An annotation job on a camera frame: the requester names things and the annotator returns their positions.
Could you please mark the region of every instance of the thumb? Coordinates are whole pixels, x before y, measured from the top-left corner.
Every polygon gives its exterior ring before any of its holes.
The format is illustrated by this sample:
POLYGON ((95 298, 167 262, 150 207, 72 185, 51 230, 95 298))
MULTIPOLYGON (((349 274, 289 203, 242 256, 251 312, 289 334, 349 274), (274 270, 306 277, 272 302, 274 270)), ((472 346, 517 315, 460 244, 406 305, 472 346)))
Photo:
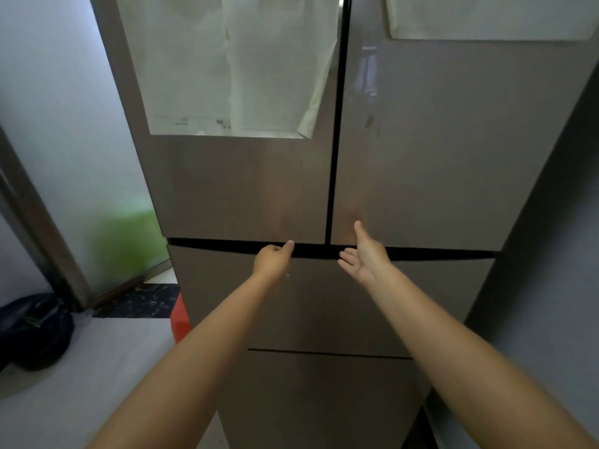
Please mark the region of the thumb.
POLYGON ((358 242, 359 241, 368 241, 370 239, 370 235, 364 229, 362 222, 360 222, 359 220, 356 220, 354 222, 353 229, 356 231, 356 236, 358 237, 358 242))
POLYGON ((281 253, 284 254, 287 258, 290 258, 291 253, 294 251, 294 247, 295 247, 295 242, 289 240, 281 248, 281 253))

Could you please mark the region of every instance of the refrigerator door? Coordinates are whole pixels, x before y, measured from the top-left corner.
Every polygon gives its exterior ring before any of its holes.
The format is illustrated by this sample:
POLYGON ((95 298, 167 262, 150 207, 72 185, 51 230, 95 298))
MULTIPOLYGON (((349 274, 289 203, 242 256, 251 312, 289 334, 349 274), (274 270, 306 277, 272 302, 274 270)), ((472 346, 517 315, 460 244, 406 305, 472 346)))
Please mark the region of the refrigerator door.
POLYGON ((219 415, 231 449, 383 448, 421 404, 411 360, 248 351, 219 415))
POLYGON ((162 234, 322 243, 339 0, 92 3, 162 234))
MULTIPOLYGON (((169 246, 191 323, 198 324, 251 274, 255 256, 169 246)), ((427 294, 464 321, 493 260, 397 262, 427 294)), ((372 299, 335 260, 293 258, 264 306, 251 348, 409 356, 372 299)))
POLYGON ((590 41, 392 40, 353 0, 332 242, 502 248, 599 56, 590 41))

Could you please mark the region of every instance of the black plastic bag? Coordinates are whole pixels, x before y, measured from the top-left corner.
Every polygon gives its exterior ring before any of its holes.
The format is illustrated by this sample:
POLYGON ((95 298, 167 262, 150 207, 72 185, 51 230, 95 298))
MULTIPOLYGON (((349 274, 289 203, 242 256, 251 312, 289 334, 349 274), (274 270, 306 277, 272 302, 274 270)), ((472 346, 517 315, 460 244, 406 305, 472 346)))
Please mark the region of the black plastic bag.
POLYGON ((0 370, 14 362, 41 370, 66 351, 74 330, 71 312, 56 294, 22 297, 0 308, 0 370))

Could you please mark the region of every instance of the paper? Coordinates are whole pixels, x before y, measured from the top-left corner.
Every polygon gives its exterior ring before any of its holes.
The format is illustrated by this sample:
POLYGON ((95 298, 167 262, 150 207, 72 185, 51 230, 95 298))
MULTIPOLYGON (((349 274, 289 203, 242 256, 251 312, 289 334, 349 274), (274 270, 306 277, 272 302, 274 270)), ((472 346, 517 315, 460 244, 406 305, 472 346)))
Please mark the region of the paper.
POLYGON ((339 0, 117 0, 150 133, 311 138, 339 0))
POLYGON ((386 0, 396 39, 581 41, 599 0, 386 0))

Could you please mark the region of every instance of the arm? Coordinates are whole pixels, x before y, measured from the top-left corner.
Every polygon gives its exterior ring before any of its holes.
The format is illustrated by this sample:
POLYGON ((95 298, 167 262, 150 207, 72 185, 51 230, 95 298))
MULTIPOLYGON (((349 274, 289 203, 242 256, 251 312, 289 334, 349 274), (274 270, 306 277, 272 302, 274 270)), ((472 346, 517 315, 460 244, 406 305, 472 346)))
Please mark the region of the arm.
POLYGON ((389 261, 356 222, 340 266, 362 284, 475 442, 495 448, 599 448, 568 412, 389 261))
POLYGON ((216 410, 227 373, 260 307, 287 270, 294 243, 266 246, 248 280, 171 349, 102 426, 89 449, 192 449, 216 410))

